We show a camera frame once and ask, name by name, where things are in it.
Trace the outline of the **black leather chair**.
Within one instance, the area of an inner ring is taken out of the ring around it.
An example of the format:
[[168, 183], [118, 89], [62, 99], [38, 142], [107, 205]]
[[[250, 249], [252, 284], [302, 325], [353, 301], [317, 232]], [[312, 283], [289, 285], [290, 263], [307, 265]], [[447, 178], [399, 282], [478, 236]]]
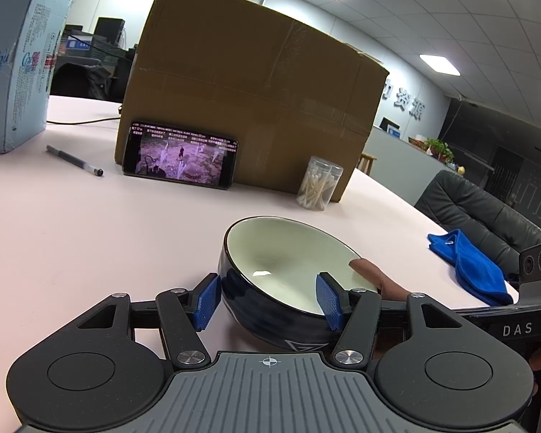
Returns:
[[462, 176], [442, 170], [415, 208], [446, 231], [463, 231], [479, 251], [516, 283], [521, 251], [541, 244], [541, 228]]

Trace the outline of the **brown cleaning cloth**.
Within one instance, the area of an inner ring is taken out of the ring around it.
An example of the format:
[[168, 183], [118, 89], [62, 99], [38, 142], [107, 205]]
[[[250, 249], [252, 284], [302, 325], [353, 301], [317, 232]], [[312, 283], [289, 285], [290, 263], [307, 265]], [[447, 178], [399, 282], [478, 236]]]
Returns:
[[350, 267], [367, 281], [373, 284], [384, 300], [405, 301], [410, 292], [384, 274], [376, 265], [367, 259], [354, 259]]

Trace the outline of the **large brown cardboard box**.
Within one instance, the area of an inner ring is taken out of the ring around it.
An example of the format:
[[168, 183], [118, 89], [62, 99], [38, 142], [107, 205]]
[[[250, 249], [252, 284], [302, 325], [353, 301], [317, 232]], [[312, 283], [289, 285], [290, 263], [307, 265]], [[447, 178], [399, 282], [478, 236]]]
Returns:
[[114, 157], [148, 121], [235, 139], [237, 183], [296, 193], [309, 160], [343, 174], [372, 129], [387, 70], [330, 35], [248, 0], [154, 0]]

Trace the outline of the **dark blue ceramic bowl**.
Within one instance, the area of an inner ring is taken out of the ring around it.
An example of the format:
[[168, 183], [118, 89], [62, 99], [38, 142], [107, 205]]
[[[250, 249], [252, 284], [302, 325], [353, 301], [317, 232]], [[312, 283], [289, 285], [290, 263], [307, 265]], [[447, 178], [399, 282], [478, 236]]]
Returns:
[[375, 287], [350, 262], [359, 255], [325, 231], [295, 220], [254, 216], [225, 232], [218, 273], [225, 305], [262, 341], [294, 352], [324, 350], [336, 339], [316, 301], [316, 278], [344, 290]]

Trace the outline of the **light blue tissue carton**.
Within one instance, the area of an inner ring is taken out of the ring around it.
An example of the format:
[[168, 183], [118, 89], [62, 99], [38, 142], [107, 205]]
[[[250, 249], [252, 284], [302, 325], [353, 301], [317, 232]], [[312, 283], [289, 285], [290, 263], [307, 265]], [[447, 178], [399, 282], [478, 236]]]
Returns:
[[56, 55], [73, 0], [0, 0], [0, 153], [45, 130]]

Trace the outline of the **blue cloth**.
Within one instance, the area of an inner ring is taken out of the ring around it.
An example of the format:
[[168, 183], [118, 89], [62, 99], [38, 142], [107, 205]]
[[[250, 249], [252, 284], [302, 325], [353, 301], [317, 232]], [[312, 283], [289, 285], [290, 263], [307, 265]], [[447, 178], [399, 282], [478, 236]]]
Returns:
[[500, 267], [479, 251], [462, 230], [427, 238], [429, 249], [452, 265], [456, 281], [468, 293], [492, 307], [513, 303]]

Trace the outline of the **clear jar of cotton swabs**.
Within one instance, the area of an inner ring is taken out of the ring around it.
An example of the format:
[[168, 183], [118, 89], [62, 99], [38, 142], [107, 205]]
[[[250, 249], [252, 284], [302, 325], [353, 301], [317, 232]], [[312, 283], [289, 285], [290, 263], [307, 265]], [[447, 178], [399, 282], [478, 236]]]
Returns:
[[324, 211], [342, 177], [344, 169], [320, 157], [311, 157], [297, 194], [303, 208]]

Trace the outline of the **black pen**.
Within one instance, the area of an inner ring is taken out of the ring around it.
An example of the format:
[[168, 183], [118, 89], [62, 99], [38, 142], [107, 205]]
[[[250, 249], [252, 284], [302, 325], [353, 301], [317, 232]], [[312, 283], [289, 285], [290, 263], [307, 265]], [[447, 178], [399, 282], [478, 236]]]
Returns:
[[104, 171], [101, 168], [96, 168], [92, 166], [92, 164], [87, 163], [85, 160], [75, 157], [70, 153], [66, 153], [64, 150], [59, 150], [52, 145], [47, 145], [47, 152], [70, 164], [73, 164], [75, 167], [79, 167], [82, 170], [89, 172], [96, 177], [102, 177], [104, 174]]

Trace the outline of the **green potted plant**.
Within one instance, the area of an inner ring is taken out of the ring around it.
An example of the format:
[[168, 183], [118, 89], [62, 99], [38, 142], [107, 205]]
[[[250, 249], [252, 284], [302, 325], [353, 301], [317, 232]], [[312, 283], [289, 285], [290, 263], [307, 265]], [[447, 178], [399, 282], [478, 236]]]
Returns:
[[447, 143], [439, 139], [427, 139], [425, 148], [431, 153], [432, 157], [440, 160], [442, 163], [449, 164], [454, 162], [454, 154]]

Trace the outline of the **black smartphone showing video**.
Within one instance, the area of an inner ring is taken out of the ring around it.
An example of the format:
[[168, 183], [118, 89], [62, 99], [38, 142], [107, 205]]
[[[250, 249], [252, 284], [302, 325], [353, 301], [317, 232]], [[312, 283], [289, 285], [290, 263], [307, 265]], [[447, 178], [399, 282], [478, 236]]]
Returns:
[[226, 190], [233, 182], [238, 142], [224, 136], [135, 121], [129, 127], [123, 173]]

